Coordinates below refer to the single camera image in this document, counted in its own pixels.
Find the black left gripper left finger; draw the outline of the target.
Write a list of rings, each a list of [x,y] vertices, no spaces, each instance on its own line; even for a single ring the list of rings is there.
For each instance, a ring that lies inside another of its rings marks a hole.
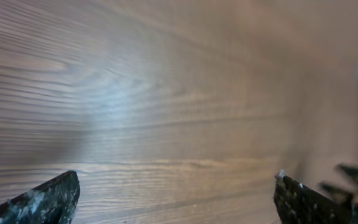
[[[73,170],[0,204],[0,224],[71,224],[80,197]]]

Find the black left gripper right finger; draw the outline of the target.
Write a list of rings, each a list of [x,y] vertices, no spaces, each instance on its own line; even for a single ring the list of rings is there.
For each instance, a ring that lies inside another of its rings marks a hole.
[[[284,174],[275,175],[273,195],[282,224],[348,224],[352,210]]]

